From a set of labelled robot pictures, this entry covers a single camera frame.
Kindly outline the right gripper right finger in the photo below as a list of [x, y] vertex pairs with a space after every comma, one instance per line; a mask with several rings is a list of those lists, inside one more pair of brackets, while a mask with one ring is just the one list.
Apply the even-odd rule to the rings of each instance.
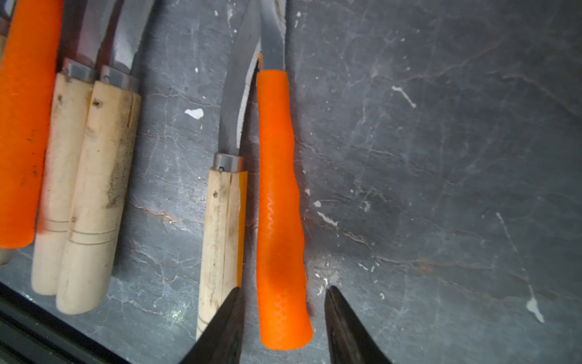
[[324, 312], [331, 363], [392, 363], [369, 335], [338, 287], [327, 289]]

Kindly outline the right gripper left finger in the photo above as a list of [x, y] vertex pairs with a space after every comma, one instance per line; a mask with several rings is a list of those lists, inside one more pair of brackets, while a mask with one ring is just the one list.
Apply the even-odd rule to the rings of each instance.
[[244, 291], [234, 288], [181, 363], [239, 363], [244, 317]]

